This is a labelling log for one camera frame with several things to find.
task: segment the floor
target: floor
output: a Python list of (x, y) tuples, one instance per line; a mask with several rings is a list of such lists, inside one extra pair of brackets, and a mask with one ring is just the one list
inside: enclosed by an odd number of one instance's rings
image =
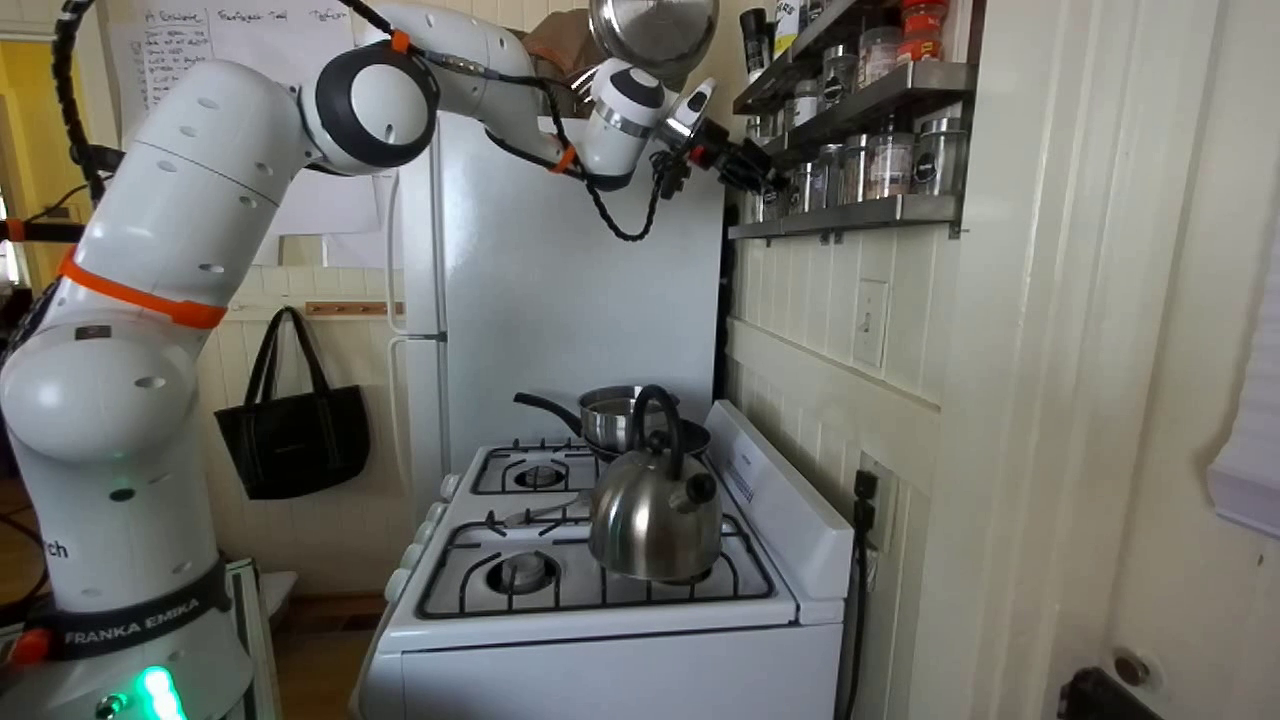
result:
[[(20, 482), (0, 481), (0, 514), (34, 522)], [(40, 547), (0, 529), (0, 605), (40, 580)], [(292, 598), (275, 626), (281, 705), (290, 720), (346, 720), (381, 595)]]

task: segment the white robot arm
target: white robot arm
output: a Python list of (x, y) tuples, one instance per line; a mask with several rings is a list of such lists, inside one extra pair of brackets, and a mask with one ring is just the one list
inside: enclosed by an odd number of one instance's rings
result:
[(538, 127), (539, 88), (514, 33), (456, 11), (400, 11), (398, 27), (305, 88), (194, 68), (146, 118), (49, 314), (9, 357), (0, 403), (54, 609), (30, 631), (34, 666), (4, 670), (0, 655), (0, 715), (146, 715), (127, 691), (155, 666), (184, 681), (184, 715), (246, 700), (254, 664), (219, 595), (198, 359), (302, 166), (400, 166), (430, 148), (442, 102), (609, 187), (665, 115), (696, 123), (706, 102), (706, 88), (671, 101), (649, 70), (600, 64), (570, 156), (564, 135)]

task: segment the gas stove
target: gas stove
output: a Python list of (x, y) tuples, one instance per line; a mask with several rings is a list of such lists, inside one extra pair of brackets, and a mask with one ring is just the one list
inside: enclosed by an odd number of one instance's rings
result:
[(597, 562), (589, 448), (479, 448), (388, 584), (355, 711), (831, 715), (854, 532), (734, 403), (709, 433), (723, 522), (691, 584)]

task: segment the spice rack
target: spice rack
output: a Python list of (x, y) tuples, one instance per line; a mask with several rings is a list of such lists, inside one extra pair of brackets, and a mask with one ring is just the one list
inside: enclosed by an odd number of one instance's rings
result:
[[(859, 27), (864, 6), (870, 2), (859, 0), (831, 0), (827, 11), (814, 27), (805, 27), (799, 41), (785, 54), (777, 54), (737, 94), (734, 113), (740, 115), (781, 113), (793, 101), (796, 83), (815, 75), (823, 48), (841, 42)], [(890, 123), (912, 127), (915, 118), (946, 109), (960, 113), (960, 127), (967, 144), (971, 92), (977, 92), (971, 64), (946, 64), (946, 58), (896, 64), (890, 75), (846, 92), (841, 102), (767, 140), (764, 151), (773, 156), (777, 166), (796, 166), (815, 158), (823, 144), (846, 144), (859, 132), (881, 132)], [(727, 239), (831, 234), (831, 231), (915, 227), (915, 224), (947, 224), (954, 234), (960, 234), (960, 216), (964, 216), (964, 166), (957, 172), (954, 196), (883, 196), (864, 204), (785, 213), (773, 219), (737, 224), (727, 227)]]

